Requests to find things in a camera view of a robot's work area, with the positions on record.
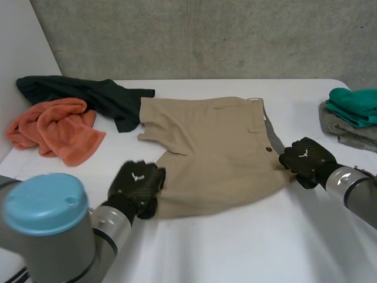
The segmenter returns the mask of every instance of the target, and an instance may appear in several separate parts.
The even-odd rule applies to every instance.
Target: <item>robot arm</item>
[[[324,147],[307,137],[285,148],[279,161],[293,173],[305,188],[320,184],[370,226],[377,229],[377,181],[362,170],[338,164]]]
[[[155,164],[125,163],[108,199],[92,213],[82,184],[71,175],[23,183],[0,177],[0,246],[24,257],[34,282],[100,283],[134,218],[154,216],[165,175]]]

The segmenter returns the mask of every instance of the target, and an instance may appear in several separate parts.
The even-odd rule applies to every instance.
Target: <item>dark green cloth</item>
[[[376,89],[350,91],[346,88],[334,88],[329,97],[326,108],[353,127],[377,124]]]
[[[16,85],[32,104],[67,97],[84,100],[88,107],[113,118],[120,133],[133,131],[140,123],[142,97],[154,97],[154,90],[127,89],[112,80],[90,81],[58,75],[19,78]]]

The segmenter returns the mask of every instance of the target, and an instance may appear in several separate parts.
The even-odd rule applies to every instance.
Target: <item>clothing pile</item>
[[[377,90],[335,88],[320,104],[319,118],[339,143],[377,152]]]
[[[284,188],[294,174],[279,163],[284,146],[275,135],[262,99],[223,97],[174,100],[154,90],[128,90],[111,80],[59,76],[17,81],[34,104],[9,127],[15,147],[39,146],[46,157],[76,166],[87,160],[105,133],[92,129],[95,111],[114,119],[119,132],[145,132],[139,140],[167,150],[158,218],[208,215],[263,199]]]

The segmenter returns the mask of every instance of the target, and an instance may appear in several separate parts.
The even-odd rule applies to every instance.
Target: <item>concrete wall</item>
[[[64,75],[377,87],[377,1],[32,0]]]

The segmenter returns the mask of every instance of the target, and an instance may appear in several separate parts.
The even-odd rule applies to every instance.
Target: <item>gray folded cloth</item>
[[[336,117],[325,107],[325,102],[319,106],[319,120],[322,129],[338,136],[338,142],[357,149],[377,152],[377,125],[355,128],[346,121]]]

